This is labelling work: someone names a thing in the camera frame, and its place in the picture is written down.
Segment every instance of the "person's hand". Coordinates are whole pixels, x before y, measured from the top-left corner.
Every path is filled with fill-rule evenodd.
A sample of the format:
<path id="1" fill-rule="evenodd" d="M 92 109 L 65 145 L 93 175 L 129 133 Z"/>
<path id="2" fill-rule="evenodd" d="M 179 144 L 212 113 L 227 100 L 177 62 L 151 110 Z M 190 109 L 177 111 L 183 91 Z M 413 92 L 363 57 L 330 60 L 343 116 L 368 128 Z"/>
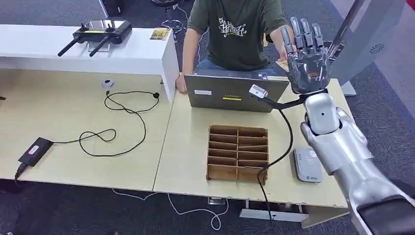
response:
<path id="1" fill-rule="evenodd" d="M 182 72 L 176 79 L 176 87 L 181 93 L 185 93 L 187 91 L 186 83 L 184 82 L 184 74 Z"/>
<path id="2" fill-rule="evenodd" d="M 292 46 L 293 46 L 294 53 L 297 53 L 296 45 L 292 44 Z M 279 59 L 278 60 L 287 60 L 288 59 L 287 50 L 285 49 L 284 41 L 281 41 L 280 45 L 276 46 L 276 49 L 277 49 L 278 54 L 279 54 Z"/>

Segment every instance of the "table leg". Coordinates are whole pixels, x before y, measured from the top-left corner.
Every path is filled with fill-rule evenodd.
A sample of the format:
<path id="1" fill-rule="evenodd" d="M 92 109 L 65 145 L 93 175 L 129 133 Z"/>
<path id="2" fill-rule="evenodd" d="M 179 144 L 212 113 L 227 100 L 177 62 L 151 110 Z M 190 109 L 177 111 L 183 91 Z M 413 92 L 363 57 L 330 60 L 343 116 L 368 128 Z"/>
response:
<path id="1" fill-rule="evenodd" d="M 303 206 L 307 209 L 308 218 L 301 222 L 303 229 L 349 214 L 347 208 Z"/>

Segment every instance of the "jeans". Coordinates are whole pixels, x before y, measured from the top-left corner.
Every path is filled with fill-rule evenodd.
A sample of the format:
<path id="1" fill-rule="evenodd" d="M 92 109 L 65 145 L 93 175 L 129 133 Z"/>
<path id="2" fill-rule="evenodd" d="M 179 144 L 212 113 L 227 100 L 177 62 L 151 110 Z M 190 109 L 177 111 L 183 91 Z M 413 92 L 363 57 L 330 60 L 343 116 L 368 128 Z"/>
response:
<path id="1" fill-rule="evenodd" d="M 228 71 L 226 68 L 220 67 L 219 65 L 213 63 L 208 58 L 202 60 L 197 66 L 196 66 L 196 72 L 198 70 L 220 70 L 220 71 Z M 266 73 L 268 76 L 275 76 L 276 73 L 272 69 L 261 69 L 261 70 L 254 70 L 254 71 L 235 71 L 239 74 L 241 73 Z"/>

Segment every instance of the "gray device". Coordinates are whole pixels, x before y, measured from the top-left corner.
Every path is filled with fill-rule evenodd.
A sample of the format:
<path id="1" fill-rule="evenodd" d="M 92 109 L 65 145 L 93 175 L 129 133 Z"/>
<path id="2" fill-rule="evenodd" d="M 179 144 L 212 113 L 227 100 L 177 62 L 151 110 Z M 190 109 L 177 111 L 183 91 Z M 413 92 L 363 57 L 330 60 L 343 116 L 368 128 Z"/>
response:
<path id="1" fill-rule="evenodd" d="M 311 183 L 320 183 L 323 180 L 321 163 L 313 149 L 297 148 L 293 154 L 299 180 Z"/>
<path id="2" fill-rule="evenodd" d="M 330 76 L 338 79 L 345 95 L 356 94 L 349 81 L 390 45 L 405 4 L 406 0 L 354 1 L 328 52 L 332 59 L 356 16 L 361 15 L 358 26 L 346 39 L 345 49 L 338 54 L 331 66 Z"/>
<path id="3" fill-rule="evenodd" d="M 257 84 L 271 94 L 273 100 L 279 100 L 287 88 L 288 80 L 265 80 L 207 75 L 184 75 L 190 105 L 199 108 L 226 109 L 265 112 L 272 107 L 249 93 L 253 84 Z"/>

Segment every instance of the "graphic print on shirt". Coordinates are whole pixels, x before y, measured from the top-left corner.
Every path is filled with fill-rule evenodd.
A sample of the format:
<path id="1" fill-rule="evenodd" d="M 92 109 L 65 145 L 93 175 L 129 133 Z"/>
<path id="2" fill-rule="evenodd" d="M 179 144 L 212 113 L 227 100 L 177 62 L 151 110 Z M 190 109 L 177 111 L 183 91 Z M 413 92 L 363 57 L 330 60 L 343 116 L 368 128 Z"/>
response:
<path id="1" fill-rule="evenodd" d="M 245 26 L 246 24 L 240 25 L 238 27 L 233 26 L 229 21 L 225 21 L 222 17 L 218 18 L 219 20 L 219 30 L 223 33 L 223 37 L 226 38 L 228 35 L 236 35 L 243 37 L 246 34 Z"/>

